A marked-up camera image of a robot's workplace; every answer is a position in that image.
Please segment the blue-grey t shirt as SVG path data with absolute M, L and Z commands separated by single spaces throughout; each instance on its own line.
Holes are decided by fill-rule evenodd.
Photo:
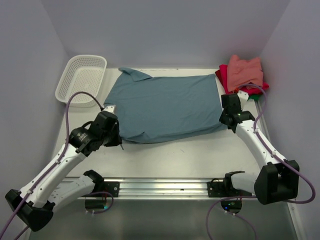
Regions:
M 120 137 L 137 144 L 226 130 L 214 74 L 153 77 L 121 67 L 104 105 L 115 105 Z

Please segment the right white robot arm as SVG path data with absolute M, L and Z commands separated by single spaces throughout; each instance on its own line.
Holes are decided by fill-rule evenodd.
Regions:
M 244 110 L 247 97 L 242 93 L 221 96 L 222 114 L 219 121 L 232 130 L 247 146 L 259 166 L 259 173 L 233 171 L 224 177 L 223 192 L 235 196 L 239 191 L 254 194 L 263 204 L 297 197 L 300 170 L 295 160 L 278 161 L 279 154 L 261 133 L 250 111 Z

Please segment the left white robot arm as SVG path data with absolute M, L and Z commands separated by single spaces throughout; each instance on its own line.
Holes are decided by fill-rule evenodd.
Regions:
M 20 190 L 11 189 L 5 195 L 12 211 L 33 231 L 44 228 L 54 213 L 75 199 L 99 196 L 104 190 L 104 179 L 94 170 L 87 170 L 75 181 L 58 187 L 71 170 L 101 146 L 122 144 L 119 121 L 114 107 L 108 106 L 95 120 L 71 131 L 65 143 L 49 164 Z

